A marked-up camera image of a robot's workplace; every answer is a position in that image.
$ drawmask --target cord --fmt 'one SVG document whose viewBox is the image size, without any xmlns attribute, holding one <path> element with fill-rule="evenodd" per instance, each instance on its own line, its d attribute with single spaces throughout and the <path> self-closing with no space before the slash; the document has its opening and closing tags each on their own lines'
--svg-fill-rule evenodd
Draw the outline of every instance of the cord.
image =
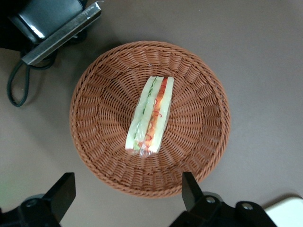
<svg viewBox="0 0 303 227">
<path fill-rule="evenodd" d="M 27 65 L 22 60 L 20 60 L 18 62 L 18 64 L 15 66 L 15 68 L 12 71 L 12 73 L 10 74 L 9 80 L 8 80 L 8 84 L 7 84 L 7 95 L 8 95 L 10 103 L 12 103 L 15 107 L 20 107 L 20 106 L 22 106 L 24 104 L 24 102 L 27 99 L 27 95 L 28 95 L 30 69 L 34 69 L 34 70 L 46 70 L 46 69 L 48 69 L 49 67 L 51 67 L 54 64 L 57 52 L 58 52 L 57 50 L 54 51 L 53 53 L 51 53 L 49 56 L 47 56 L 46 58 L 44 58 L 42 60 L 42 61 L 49 61 L 45 66 Z M 16 100 L 14 99 L 14 97 L 13 97 L 13 94 L 12 94 L 12 82 L 13 82 L 13 80 L 14 80 L 17 72 L 18 72 L 18 70 L 20 69 L 20 67 L 23 64 L 26 66 L 24 94 L 23 94 L 23 97 L 20 100 L 20 102 L 17 103 Z"/>
</svg>

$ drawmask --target table surface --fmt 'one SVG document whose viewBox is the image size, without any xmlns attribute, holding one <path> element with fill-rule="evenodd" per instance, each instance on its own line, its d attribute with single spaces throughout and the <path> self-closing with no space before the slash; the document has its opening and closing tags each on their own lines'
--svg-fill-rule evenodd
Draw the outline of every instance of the table surface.
<svg viewBox="0 0 303 227">
<path fill-rule="evenodd" d="M 0 49 L 0 206 L 8 211 L 75 172 L 77 196 L 62 226 L 168 226 L 181 195 L 143 199 L 97 179 L 73 145 L 69 107 L 82 72 L 105 51 L 139 40 L 197 54 L 222 82 L 232 116 L 219 165 L 200 183 L 234 206 L 266 207 L 303 195 L 303 2 L 300 0 L 103 0 L 85 42 L 61 48 L 55 64 L 32 71 L 21 108 L 6 97 L 19 53 Z M 14 92 L 22 93 L 23 72 Z"/>
</svg>

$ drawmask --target screw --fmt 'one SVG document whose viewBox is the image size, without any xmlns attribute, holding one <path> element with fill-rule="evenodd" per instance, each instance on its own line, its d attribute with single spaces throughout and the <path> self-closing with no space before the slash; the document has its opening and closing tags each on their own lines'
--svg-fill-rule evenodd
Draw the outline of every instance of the screw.
<svg viewBox="0 0 303 227">
<path fill-rule="evenodd" d="M 26 203 L 26 207 L 35 206 L 37 204 L 37 202 L 38 202 L 38 200 L 36 200 L 36 199 L 30 200 Z"/>
<path fill-rule="evenodd" d="M 216 202 L 216 200 L 214 200 L 214 198 L 211 197 L 211 196 L 208 196 L 208 197 L 206 198 L 206 201 L 207 201 L 208 203 L 215 203 L 215 202 Z"/>
<path fill-rule="evenodd" d="M 242 207 L 246 210 L 252 210 L 253 207 L 249 203 L 242 203 Z"/>
</svg>

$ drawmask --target plastic wrap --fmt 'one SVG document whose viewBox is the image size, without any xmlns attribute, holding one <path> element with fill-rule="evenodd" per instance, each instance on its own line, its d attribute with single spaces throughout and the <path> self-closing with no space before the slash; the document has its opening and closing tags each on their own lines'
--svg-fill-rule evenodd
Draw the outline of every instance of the plastic wrap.
<svg viewBox="0 0 303 227">
<path fill-rule="evenodd" d="M 127 134 L 127 152 L 141 157 L 159 152 L 169 118 L 173 82 L 172 77 L 150 77 L 146 82 Z"/>
</svg>

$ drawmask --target brown wicker basket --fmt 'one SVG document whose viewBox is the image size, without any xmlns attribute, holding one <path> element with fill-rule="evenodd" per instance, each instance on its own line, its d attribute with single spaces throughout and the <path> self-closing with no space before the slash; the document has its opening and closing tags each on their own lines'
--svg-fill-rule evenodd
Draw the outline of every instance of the brown wicker basket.
<svg viewBox="0 0 303 227">
<path fill-rule="evenodd" d="M 125 152 L 132 116 L 148 77 L 174 77 L 170 116 L 158 154 Z M 196 55 L 152 41 L 124 44 L 99 56 L 73 93 L 71 134 L 87 167 L 122 192 L 160 198 L 181 192 L 182 172 L 202 181 L 218 164 L 230 113 L 221 83 Z"/>
</svg>

